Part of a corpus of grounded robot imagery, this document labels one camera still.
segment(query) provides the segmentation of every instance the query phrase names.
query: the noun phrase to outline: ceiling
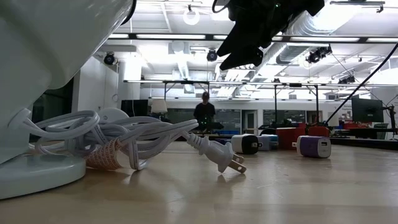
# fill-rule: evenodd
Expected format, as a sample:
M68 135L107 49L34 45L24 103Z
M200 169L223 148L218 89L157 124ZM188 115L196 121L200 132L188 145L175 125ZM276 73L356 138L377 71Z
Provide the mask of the ceiling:
M133 33L173 33L173 34L228 34L234 23L228 20L228 12L214 15L211 12L213 0L202 1L138 1L137 9L131 21L121 26L116 32ZM193 26L184 22L184 12L188 4L200 14L199 22ZM376 13L375 7L359 8L357 13L344 25L335 30L332 35L388 35L398 36L398 7L385 7L381 13ZM156 75L170 75L178 70L178 57L169 53L171 41L163 40L108 40L107 45L135 45L149 66L144 66L142 74L151 77ZM221 42L190 41L189 46L202 46L217 49ZM291 78L295 82L338 81L347 70L358 78L369 75L371 70L383 60L394 44L331 44L333 55L327 56L321 62L313 65L306 64L305 56L289 66L266 65L257 70L256 76L267 77L269 82L274 76L284 75L284 79ZM217 64L223 61L207 62L206 52L186 55L189 70L207 70L214 72Z

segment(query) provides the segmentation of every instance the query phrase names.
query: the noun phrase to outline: tag on cord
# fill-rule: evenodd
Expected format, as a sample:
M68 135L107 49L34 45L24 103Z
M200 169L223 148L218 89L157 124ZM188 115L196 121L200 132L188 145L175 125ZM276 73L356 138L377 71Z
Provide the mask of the tag on cord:
M122 168L116 157L123 145L118 139L110 140L104 146L85 157L86 165L94 169L116 170Z

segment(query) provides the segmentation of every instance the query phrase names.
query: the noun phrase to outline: cable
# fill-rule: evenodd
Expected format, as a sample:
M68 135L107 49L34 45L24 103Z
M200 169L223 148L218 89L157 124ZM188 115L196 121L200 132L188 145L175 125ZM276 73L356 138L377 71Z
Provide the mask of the cable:
M131 6L131 9L130 9L130 12L127 15L127 17L123 20L122 24L120 24L120 25L125 25L127 22L129 22L129 20L131 19L132 15L136 11L136 7L137 7L137 0L132 0L132 6Z
M392 54L397 50L398 48L398 44L396 44L394 46L394 48L391 50L390 54L384 59L384 61L377 67L377 69L375 69L375 71L372 72L372 74L370 74L370 76L368 76L367 78L365 78L365 80L359 84L356 89L347 97L347 99L345 99L345 101L335 110L335 112L333 112L333 114L328 118L328 120L326 121L325 124L327 124L334 115L336 115L336 113L347 103L347 101L349 99L351 99L351 97L370 79L372 78L372 76L374 74L376 74L376 72L378 72L380 70L380 68L390 59L390 57L392 56Z
M228 7L228 4L229 4L229 3L225 4L225 6L223 8L221 8L219 11L216 11L217 2L218 2L218 0L214 0L213 1L213 5L211 6L211 10L213 11L213 13L219 13L219 12L224 11L224 9L226 9Z
M208 137L202 139L188 133L199 126L195 119L170 124L143 116L107 123L100 122L100 117L95 111L81 111L34 124L27 117L28 112L30 112L28 109L24 109L15 115L10 122L11 127L21 127L40 136L36 144L30 144L29 148L41 154L61 153L87 158L99 149L106 150L106 147L115 149L116 146L110 144L116 141L120 145L120 151L129 157L131 168L141 170L146 167L148 159L161 153L171 142L182 136L189 145L199 150L200 155L205 154L209 160L218 164L220 172L228 166L241 173L246 170L241 165L243 162L241 157L238 157L239 161L234 161L237 156L234 155L231 144L222 145L209 141ZM64 142L43 146L43 143L53 140L64 140Z

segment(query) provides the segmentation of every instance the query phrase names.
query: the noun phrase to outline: door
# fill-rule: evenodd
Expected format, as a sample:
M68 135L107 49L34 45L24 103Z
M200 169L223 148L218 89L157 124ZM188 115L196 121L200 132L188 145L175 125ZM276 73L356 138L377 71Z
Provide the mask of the door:
M244 111L244 133L257 134L257 111Z

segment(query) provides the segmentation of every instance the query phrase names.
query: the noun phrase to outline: red box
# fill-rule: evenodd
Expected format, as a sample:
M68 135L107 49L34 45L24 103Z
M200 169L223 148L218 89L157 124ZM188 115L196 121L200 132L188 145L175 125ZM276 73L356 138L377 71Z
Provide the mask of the red box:
M321 137L329 137L329 129L327 127L310 127L308 129L309 136L321 136Z
M292 143L297 142L299 136L305 135L305 128L278 128L276 129L276 135L279 138L278 149L296 150Z

